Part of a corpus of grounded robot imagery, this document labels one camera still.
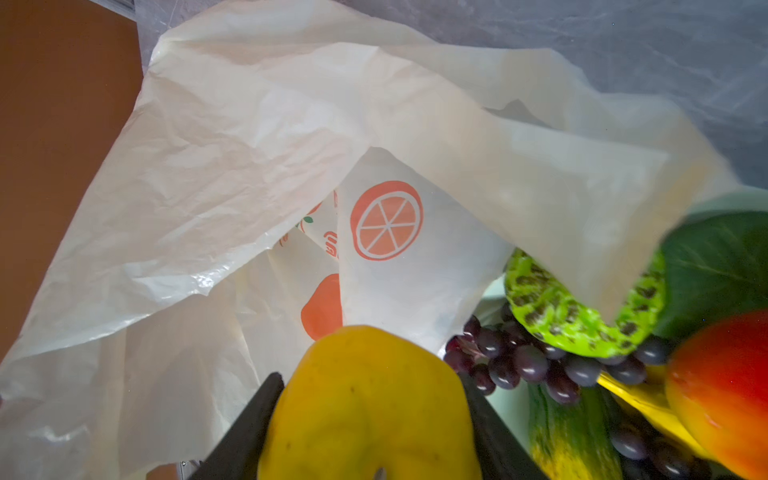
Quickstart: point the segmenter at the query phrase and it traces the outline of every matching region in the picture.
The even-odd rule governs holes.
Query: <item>plastic bag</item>
[[[737,187],[672,104],[552,51],[225,2],[158,43],[0,366],[0,465],[204,458],[339,323],[437,352],[514,245],[610,318],[691,203]]]

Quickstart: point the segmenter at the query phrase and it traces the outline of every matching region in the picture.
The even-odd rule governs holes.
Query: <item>white plastic bag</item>
[[[513,245],[611,318],[694,198],[736,187],[672,104],[598,94],[552,51],[225,2],[158,43],[0,367],[0,468],[203,458],[310,333],[437,352]]]

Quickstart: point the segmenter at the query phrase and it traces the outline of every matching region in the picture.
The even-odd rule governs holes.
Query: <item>bright green fruit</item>
[[[536,338],[581,356],[607,358],[632,352],[653,330],[664,308],[664,257],[656,252],[629,292],[615,326],[579,303],[565,286],[517,249],[505,279],[512,313]]]

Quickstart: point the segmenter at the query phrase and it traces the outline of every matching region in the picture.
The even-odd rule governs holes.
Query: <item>gray marble surface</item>
[[[135,0],[157,38],[218,0]],[[599,91],[679,104],[742,180],[768,188],[768,0],[342,0],[442,43],[549,47]]]

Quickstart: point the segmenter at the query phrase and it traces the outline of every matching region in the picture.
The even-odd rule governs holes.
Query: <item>grape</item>
[[[533,344],[536,345],[536,348],[540,349],[541,352],[544,353],[544,356],[550,360],[559,360],[568,354],[565,350],[552,346],[549,343],[544,343],[539,339],[535,339]]]
[[[611,432],[611,444],[617,452],[632,460],[648,457],[642,434],[632,425],[622,424]]]
[[[452,350],[447,352],[442,359],[457,373],[469,372],[475,361],[472,357],[462,352],[461,350]]]
[[[526,382],[539,383],[547,376],[549,362],[544,353],[533,345],[523,345],[512,354],[515,370]]]
[[[547,373],[547,393],[561,405],[573,405],[581,399],[581,387],[565,375],[563,367],[558,363]]]
[[[446,352],[453,352],[454,350],[461,350],[462,344],[458,341],[458,335],[454,335],[451,337],[451,339],[445,344],[445,351]]]
[[[666,440],[654,443],[654,452],[650,456],[656,470],[671,480],[683,480],[690,477],[694,457]]]
[[[473,366],[469,375],[475,380],[475,385],[483,395],[491,395],[493,391],[496,390],[496,384],[493,383],[491,375],[488,373],[488,366],[484,363],[479,363]]]
[[[598,362],[602,363],[603,365],[618,365],[619,363],[622,363],[626,358],[626,355],[616,355],[606,359],[598,359]]]
[[[568,378],[581,386],[597,385],[603,371],[603,366],[597,360],[578,355],[565,357],[563,367]]]
[[[480,320],[478,320],[478,317],[474,315],[470,316],[469,320],[467,320],[467,323],[464,324],[464,334],[472,341],[477,340],[480,329]]]
[[[487,328],[481,328],[480,333],[475,337],[475,343],[480,353],[489,359],[500,356],[505,351],[505,338],[501,332]]]
[[[608,366],[607,370],[612,377],[625,385],[639,385],[645,381],[647,376],[645,365],[633,356],[627,357],[618,365]]]
[[[646,365],[663,365],[670,354],[670,345],[666,340],[651,335],[632,353],[634,358]]]
[[[712,478],[710,463],[701,458],[694,458],[690,469],[690,480],[710,480],[710,478]]]
[[[505,390],[512,390],[520,383],[520,374],[515,370],[515,362],[509,355],[499,356],[488,362],[493,383]]]
[[[653,465],[648,462],[639,462],[629,458],[621,458],[621,470],[624,472],[624,480],[655,480],[661,477]]]
[[[533,336],[518,322],[505,323],[503,330],[506,333],[507,346],[511,349],[528,345],[533,340]]]
[[[509,303],[502,305],[502,321],[515,323],[518,322],[518,320],[515,318],[515,315],[512,313],[512,308],[509,306]]]

